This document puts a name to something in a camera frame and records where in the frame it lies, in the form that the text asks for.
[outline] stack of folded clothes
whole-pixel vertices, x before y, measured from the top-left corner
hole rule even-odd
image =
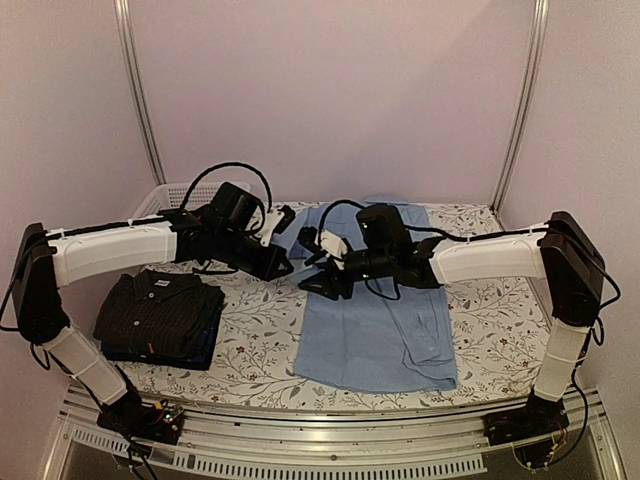
[[[208,370],[224,293],[195,275],[122,275],[107,295],[94,337],[109,360]]]

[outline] dark blue folded garment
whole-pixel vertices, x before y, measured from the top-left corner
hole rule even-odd
[[[190,355],[184,358],[165,357],[149,352],[136,352],[132,348],[118,347],[102,343],[101,350],[104,356],[113,361],[140,362],[151,365],[166,365],[169,367],[186,368],[189,370],[209,370],[213,360],[213,351],[218,336],[220,325],[220,311],[207,322],[204,330],[191,349]]]

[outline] vertical metal post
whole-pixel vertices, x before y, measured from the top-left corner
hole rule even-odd
[[[513,175],[513,169],[516,164],[518,152],[520,151],[520,144],[522,143],[527,117],[529,115],[531,98],[533,97],[533,91],[540,66],[540,59],[542,58],[542,47],[547,28],[548,10],[549,0],[536,0],[533,25],[531,28],[531,41],[529,44],[529,57],[527,58],[527,66],[524,74],[524,80],[522,82],[520,101],[518,103],[518,110],[513,124],[513,129],[511,130],[511,137],[509,138],[507,154],[502,165],[498,185],[496,186],[496,191],[491,203],[491,208],[497,215],[500,215],[500,211],[507,196],[509,182]]]
[[[116,10],[116,21],[120,33],[120,43],[122,54],[131,87],[131,95],[140,125],[140,132],[144,141],[145,150],[151,167],[151,173],[156,185],[167,183],[164,167],[160,161],[160,154],[156,145],[153,129],[151,128],[151,118],[147,109],[147,101],[142,88],[142,78],[140,76],[140,66],[136,55],[135,42],[133,38],[133,26],[131,25],[131,15],[129,13],[129,0],[114,0]]]

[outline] black folded shirt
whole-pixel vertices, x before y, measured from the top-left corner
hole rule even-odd
[[[107,295],[93,335],[141,354],[192,357],[223,301],[219,287],[203,284],[195,275],[151,270],[135,278],[125,274]]]

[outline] table surface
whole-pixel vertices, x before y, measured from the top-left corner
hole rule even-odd
[[[310,203],[289,203],[300,211]],[[431,225],[459,235],[500,230],[485,205],[425,204]],[[191,273],[192,263],[154,267]],[[549,330],[525,278],[447,285],[458,367],[450,392],[364,394],[296,377],[307,293],[287,280],[262,282],[243,273],[203,277],[227,296],[214,362],[208,371],[125,363],[142,391],[183,401],[271,409],[381,411],[462,406],[526,396],[538,373]]]

